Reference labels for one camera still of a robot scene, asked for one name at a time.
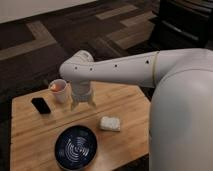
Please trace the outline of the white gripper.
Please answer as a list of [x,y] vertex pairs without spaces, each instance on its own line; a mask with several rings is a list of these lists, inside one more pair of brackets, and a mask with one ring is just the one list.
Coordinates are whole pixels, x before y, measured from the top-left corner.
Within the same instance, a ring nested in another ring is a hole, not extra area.
[[91,84],[86,82],[78,82],[71,84],[71,96],[74,99],[71,103],[71,111],[73,111],[79,104],[79,102],[88,101],[90,107],[96,108],[96,104],[90,98],[92,97]]

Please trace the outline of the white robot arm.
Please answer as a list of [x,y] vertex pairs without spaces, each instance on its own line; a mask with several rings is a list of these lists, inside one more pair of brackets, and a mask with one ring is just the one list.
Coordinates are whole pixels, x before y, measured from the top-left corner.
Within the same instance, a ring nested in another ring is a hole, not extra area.
[[80,50],[59,73],[76,100],[92,81],[152,88],[149,171],[213,171],[213,50],[160,50],[98,62]]

